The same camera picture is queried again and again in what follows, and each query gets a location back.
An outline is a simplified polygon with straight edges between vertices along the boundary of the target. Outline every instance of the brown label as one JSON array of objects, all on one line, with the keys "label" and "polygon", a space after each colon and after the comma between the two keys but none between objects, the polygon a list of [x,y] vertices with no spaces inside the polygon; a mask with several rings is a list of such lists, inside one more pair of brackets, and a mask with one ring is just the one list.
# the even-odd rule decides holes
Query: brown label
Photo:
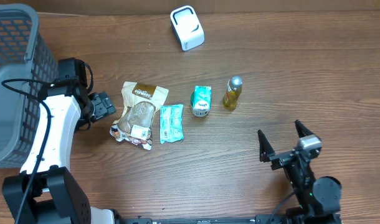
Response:
[{"label": "brown label", "polygon": [[157,86],[137,83],[132,93],[136,96],[151,100],[154,95],[155,88],[157,88]]}]

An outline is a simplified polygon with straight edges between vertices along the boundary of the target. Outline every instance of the white box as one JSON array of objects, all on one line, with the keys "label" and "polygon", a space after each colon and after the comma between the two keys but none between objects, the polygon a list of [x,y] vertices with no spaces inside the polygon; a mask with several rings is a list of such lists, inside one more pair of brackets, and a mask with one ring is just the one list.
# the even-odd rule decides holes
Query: white box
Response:
[{"label": "white box", "polygon": [[184,51],[204,43],[204,30],[191,6],[183,6],[173,10],[171,12],[171,24]]}]

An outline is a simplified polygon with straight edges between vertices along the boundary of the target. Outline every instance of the amber liquid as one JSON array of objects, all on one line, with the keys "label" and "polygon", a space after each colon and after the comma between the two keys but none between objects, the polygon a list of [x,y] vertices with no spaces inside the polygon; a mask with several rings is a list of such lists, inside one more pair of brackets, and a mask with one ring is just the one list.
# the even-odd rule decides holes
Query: amber liquid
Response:
[{"label": "amber liquid", "polygon": [[241,87],[232,88],[231,90],[228,88],[226,94],[223,96],[223,106],[228,110],[234,110],[237,106],[237,100],[239,99],[240,94]]}]

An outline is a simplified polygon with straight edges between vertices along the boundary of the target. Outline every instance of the light blue package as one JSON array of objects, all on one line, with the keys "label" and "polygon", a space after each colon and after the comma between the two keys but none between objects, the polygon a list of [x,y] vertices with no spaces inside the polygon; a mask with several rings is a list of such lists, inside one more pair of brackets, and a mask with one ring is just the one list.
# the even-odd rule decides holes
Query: light blue package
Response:
[{"label": "light blue package", "polygon": [[159,141],[176,142],[184,139],[182,127],[183,105],[161,107]]}]

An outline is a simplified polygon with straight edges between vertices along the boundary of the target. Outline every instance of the brown tabletop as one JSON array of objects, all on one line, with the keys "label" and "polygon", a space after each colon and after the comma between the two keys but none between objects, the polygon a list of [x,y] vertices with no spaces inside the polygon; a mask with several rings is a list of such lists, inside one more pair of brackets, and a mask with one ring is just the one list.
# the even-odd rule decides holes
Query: brown tabletop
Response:
[{"label": "brown tabletop", "polygon": [[[277,152],[297,143],[294,121],[323,140],[311,167],[343,184],[345,223],[380,223],[380,11],[200,15],[206,40],[182,52],[168,15],[43,18],[56,59],[80,58],[117,112],[74,136],[71,173],[98,208],[124,217],[251,217],[291,192],[283,170],[259,162],[257,130]],[[227,81],[244,79],[235,111],[222,106]],[[184,141],[142,150],[108,133],[123,110],[125,81],[169,89],[184,103]],[[196,118],[195,85],[212,87],[212,110]],[[12,223],[1,194],[0,223]],[[297,205],[293,198],[286,208]]]}]

